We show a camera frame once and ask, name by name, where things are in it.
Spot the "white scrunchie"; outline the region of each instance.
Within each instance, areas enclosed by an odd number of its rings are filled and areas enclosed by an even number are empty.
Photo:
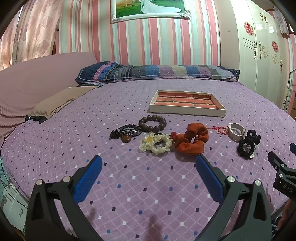
[[[164,147],[154,146],[156,142],[159,142],[162,140],[165,142]],[[154,133],[151,131],[148,133],[148,135],[145,136],[145,138],[141,140],[141,145],[139,146],[139,149],[143,152],[150,150],[154,154],[158,155],[158,154],[165,153],[166,151],[169,152],[172,144],[173,144],[173,140],[170,139],[170,136],[168,134],[154,135]]]

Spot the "diamond pattern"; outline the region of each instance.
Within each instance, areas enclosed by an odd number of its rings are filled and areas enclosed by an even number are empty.
[[[163,133],[184,133],[191,122],[208,127],[237,122],[247,130],[255,129],[261,143],[252,161],[240,158],[237,143],[215,131],[209,133],[204,155],[226,176],[246,183],[260,179],[266,184],[271,211],[284,204],[287,197],[272,187],[275,170],[267,153],[272,150],[288,166],[295,166],[296,158],[289,151],[289,144],[296,143],[295,122],[243,85],[223,81],[130,81],[94,89],[44,123],[28,121],[7,138],[2,153],[11,179],[29,198],[37,179],[59,181],[100,155],[102,172],[79,206],[104,240],[125,241],[138,235],[139,240],[193,241],[218,207],[195,169],[194,157],[139,152],[145,134],[130,143],[109,140],[111,130],[147,115],[157,89],[212,93],[227,109],[225,118],[161,114],[168,123]],[[66,230],[71,230],[58,202],[57,207]]]

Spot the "screw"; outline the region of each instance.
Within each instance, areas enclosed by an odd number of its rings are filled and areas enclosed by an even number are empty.
[[[235,181],[235,178],[232,176],[227,177],[227,181],[229,181],[230,183],[233,183]]]
[[[256,180],[256,181],[255,181],[255,184],[256,184],[257,186],[261,186],[262,183],[260,182],[260,180]]]
[[[70,180],[71,180],[71,177],[69,177],[69,176],[65,176],[63,178],[63,182],[65,182],[65,183],[69,182]]]
[[[39,179],[39,180],[36,181],[36,185],[41,185],[41,184],[42,184],[42,180],[41,179]]]

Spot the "wardrobe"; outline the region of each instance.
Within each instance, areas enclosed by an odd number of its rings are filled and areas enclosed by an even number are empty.
[[[283,106],[286,49],[273,16],[251,0],[231,0],[239,39],[239,82]]]

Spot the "blue gripper pad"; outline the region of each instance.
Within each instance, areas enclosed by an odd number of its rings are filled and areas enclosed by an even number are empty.
[[[98,156],[94,162],[90,165],[87,171],[84,173],[82,178],[77,182],[74,187],[73,199],[76,204],[85,200],[87,194],[89,193],[94,182],[98,178],[103,167],[103,161],[100,156]]]
[[[294,155],[296,155],[296,145],[295,145],[294,143],[291,143],[291,144],[290,144],[290,151],[291,151]]]
[[[215,202],[223,203],[223,186],[218,180],[215,173],[209,167],[208,162],[199,155],[195,161],[195,168],[199,173],[201,179],[203,180],[205,186],[207,187],[211,197]]]

